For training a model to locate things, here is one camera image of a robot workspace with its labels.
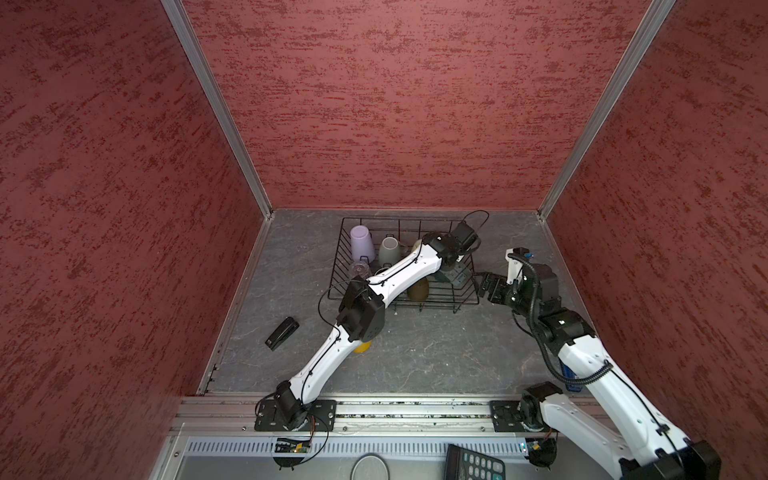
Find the olive green glass cup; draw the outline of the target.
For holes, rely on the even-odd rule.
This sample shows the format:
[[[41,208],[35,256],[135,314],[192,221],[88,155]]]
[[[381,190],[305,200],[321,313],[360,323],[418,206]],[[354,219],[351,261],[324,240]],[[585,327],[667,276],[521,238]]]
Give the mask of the olive green glass cup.
[[[407,298],[412,302],[423,303],[425,302],[430,293],[430,285],[427,278],[422,278],[411,285],[407,291]]]

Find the white ceramic mug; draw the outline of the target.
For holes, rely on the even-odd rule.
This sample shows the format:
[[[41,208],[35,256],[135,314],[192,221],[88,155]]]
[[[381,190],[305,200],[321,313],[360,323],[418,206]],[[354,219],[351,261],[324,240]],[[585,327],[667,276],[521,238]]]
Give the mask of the white ceramic mug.
[[[397,238],[385,237],[378,252],[379,264],[382,268],[389,268],[397,264],[402,259],[400,243]]]

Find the lavender plastic cup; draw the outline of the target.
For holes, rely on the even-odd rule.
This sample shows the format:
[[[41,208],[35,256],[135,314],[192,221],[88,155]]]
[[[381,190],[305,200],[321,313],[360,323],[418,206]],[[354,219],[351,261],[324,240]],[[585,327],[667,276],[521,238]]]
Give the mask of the lavender plastic cup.
[[[365,225],[356,225],[350,230],[352,260],[371,264],[376,259],[376,248],[370,230]]]

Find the yellow mug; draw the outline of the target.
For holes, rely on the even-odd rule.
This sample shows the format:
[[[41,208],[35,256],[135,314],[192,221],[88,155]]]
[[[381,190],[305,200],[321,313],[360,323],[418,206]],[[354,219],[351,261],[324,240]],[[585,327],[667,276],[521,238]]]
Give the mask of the yellow mug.
[[[366,352],[371,347],[371,345],[372,345],[371,341],[368,341],[368,342],[355,341],[353,352],[356,354],[362,354]]]

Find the white cup dark green base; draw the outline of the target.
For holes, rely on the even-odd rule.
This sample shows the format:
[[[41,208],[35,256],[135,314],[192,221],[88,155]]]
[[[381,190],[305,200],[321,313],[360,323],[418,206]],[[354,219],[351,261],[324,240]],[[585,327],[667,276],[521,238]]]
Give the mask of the white cup dark green base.
[[[474,277],[472,268],[459,261],[449,267],[442,266],[438,273],[443,282],[450,283],[456,289],[463,288],[468,282],[472,282]]]

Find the clear glass tumbler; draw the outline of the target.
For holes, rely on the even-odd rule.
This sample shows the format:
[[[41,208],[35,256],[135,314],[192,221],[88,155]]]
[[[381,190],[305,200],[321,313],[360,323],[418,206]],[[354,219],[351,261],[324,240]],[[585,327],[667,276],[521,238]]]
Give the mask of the clear glass tumbler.
[[[360,277],[362,279],[367,279],[372,275],[370,265],[365,261],[355,261],[353,262],[349,269],[348,269],[349,278],[353,279],[356,277]]]

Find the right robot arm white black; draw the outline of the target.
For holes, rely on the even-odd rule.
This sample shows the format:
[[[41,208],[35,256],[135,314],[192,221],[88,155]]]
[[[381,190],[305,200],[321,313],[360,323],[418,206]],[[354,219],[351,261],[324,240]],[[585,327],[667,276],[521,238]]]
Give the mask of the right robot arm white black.
[[[663,415],[611,358],[591,325],[563,307],[559,281],[519,250],[505,275],[483,273],[479,295],[524,318],[553,381],[525,389],[516,419],[561,433],[614,479],[717,479],[722,460]]]

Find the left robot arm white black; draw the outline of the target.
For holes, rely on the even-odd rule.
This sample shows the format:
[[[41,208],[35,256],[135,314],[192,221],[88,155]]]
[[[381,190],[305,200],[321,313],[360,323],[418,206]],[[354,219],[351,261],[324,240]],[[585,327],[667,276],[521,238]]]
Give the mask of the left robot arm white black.
[[[429,232],[398,263],[369,278],[356,276],[347,285],[332,330],[308,363],[274,391],[284,428],[303,426],[326,382],[358,347],[372,341],[385,326],[386,309],[417,282],[438,272],[464,270],[463,259],[479,247],[476,231],[462,221],[450,232]]]

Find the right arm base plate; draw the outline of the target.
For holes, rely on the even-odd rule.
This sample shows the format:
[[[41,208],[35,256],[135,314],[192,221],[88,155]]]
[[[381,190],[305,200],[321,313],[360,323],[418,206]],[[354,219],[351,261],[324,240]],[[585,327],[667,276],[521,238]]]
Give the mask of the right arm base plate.
[[[497,433],[547,433],[541,405],[535,400],[494,400],[489,402],[490,418]]]

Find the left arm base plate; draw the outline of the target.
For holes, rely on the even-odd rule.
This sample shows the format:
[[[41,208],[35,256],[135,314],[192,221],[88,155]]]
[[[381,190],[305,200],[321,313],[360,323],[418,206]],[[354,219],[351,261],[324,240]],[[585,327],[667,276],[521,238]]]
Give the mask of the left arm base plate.
[[[301,424],[296,428],[290,428],[283,418],[277,402],[272,398],[265,399],[257,405],[255,410],[253,430],[257,432],[310,432],[312,430],[310,421],[313,421],[316,430],[332,431],[337,407],[338,402],[336,400],[317,400],[309,407],[309,411]]]

